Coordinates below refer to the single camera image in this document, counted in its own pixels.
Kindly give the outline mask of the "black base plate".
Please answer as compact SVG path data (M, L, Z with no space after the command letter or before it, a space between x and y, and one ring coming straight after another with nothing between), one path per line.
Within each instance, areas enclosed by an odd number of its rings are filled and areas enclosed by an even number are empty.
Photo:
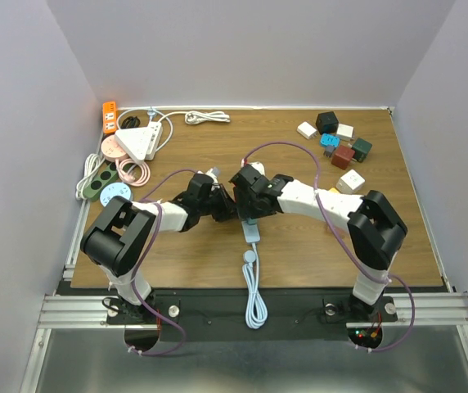
M348 288L264 288L261 295L268 319L260 329L245 324L248 291L243 288L157 289L149 304L165 317L174 307L168 323L142 306L127 305L119 297L106 297L106 321L110 325L153 326L162 341L179 341L176 323L187 333L188 341L345 341L349 328L371 328L397 321L393 304L382 296L376 306L359 305Z

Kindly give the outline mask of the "dark green cube adapter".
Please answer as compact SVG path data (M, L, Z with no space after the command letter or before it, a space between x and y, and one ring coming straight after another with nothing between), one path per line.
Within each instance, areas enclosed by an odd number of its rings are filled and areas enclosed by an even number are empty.
M353 158L357 162L363 162L372 149L372 144L363 138L357 138L351 149L354 151Z

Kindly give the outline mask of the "white cube socket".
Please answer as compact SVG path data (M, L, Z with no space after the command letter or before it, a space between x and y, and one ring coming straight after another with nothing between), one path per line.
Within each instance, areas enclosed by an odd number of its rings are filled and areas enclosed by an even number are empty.
M354 194L361 190L365 179L355 169L351 169L342 175L337 181L335 188L344 194Z

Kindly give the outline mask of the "round light blue socket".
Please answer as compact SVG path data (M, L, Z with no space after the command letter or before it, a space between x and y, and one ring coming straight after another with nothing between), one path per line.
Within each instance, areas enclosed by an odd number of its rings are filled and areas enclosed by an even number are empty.
M99 202L103 207L106 207L114 197L122 197L131 201L133 199L133 193L130 186L126 183L110 183L102 189Z

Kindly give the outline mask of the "orange power strip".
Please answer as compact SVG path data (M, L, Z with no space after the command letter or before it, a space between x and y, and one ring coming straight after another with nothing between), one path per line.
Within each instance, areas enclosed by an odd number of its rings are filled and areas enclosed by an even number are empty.
M104 102L102 104L102 131L105 135L115 133L117 129L117 106L116 102Z

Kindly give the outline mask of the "light blue power strip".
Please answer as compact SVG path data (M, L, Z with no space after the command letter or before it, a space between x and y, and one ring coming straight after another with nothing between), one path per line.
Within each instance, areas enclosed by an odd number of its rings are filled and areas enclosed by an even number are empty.
M260 242L259 227L255 220L244 220L241 222L242 230L247 244L257 244Z

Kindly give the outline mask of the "white long power strip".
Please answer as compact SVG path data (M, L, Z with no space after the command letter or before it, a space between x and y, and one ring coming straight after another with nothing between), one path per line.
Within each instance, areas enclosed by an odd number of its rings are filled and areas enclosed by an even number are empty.
M147 125L147 150L145 160L153 160L156 150L160 144L160 138L163 133L163 125L159 121L150 121Z

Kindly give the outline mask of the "dark red cube adapter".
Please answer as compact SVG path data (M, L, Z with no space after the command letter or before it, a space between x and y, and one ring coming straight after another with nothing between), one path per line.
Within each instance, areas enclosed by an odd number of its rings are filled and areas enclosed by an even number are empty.
M347 169L353 159L355 151L351 147L338 146L331 157L331 164L340 169Z

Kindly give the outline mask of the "white square charger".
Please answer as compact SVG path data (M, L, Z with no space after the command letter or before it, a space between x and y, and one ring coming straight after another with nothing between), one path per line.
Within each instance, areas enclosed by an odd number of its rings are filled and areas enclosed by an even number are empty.
M353 139L354 127L347 124L339 124L335 135L344 141L350 141Z

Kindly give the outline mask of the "black cube adapter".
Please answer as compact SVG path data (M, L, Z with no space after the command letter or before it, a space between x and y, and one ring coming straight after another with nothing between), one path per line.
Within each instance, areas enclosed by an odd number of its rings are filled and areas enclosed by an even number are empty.
M339 121L334 111L322 112L317 115L316 128L320 134L336 133L338 127L339 127Z

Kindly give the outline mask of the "dark green power strip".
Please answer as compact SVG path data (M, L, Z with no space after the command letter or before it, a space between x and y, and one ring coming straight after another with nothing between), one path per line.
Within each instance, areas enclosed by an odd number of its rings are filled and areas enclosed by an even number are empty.
M90 202L98 200L102 190L107 185L114 183L118 177L119 175L116 169L116 163L111 162L107 164L103 170L83 189L82 196Z

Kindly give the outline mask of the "round pink socket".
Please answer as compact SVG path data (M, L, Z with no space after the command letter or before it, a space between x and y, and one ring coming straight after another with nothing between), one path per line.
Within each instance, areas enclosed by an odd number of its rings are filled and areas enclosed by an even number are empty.
M101 153L108 161L123 160L128 157L127 152L117 143L114 134L102 140Z

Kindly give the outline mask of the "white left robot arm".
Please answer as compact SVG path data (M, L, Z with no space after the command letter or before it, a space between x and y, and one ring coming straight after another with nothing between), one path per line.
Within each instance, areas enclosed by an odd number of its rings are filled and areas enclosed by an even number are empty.
M170 201L132 202L113 197L85 231L80 250L127 302L128 316L144 323L153 316L155 305L148 298L151 285L137 268L147 239L160 232L186 232L205 216L219 223L237 217L234 200L210 171L193 174L187 189Z

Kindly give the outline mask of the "white triangular power strip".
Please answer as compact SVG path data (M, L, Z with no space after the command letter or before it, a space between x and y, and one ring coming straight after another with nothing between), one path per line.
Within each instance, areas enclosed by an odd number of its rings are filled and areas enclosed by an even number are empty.
M152 128L119 129L115 132L115 139L136 164L154 157L155 131Z

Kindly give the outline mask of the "blue plug adapter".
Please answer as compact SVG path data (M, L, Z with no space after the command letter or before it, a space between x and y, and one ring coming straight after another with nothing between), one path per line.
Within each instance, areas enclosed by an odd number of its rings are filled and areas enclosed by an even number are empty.
M335 149L340 145L340 139L329 133L324 133L320 139L320 145L324 148L323 155L332 157Z

